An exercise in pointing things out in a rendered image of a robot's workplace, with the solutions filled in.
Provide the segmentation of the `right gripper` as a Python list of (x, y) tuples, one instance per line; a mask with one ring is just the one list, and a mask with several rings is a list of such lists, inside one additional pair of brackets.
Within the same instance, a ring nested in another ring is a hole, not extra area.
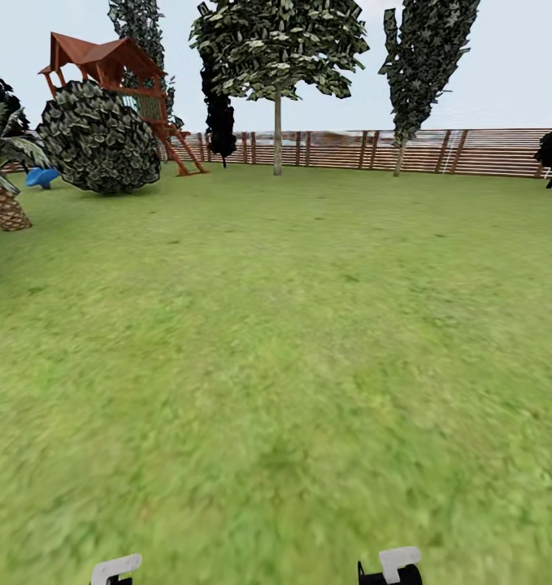
[[(359, 585), (388, 585), (382, 573), (365, 574), (361, 562), (358, 562)], [(402, 567), (398, 571), (400, 581), (393, 585), (423, 585), (419, 569), (415, 564)]]

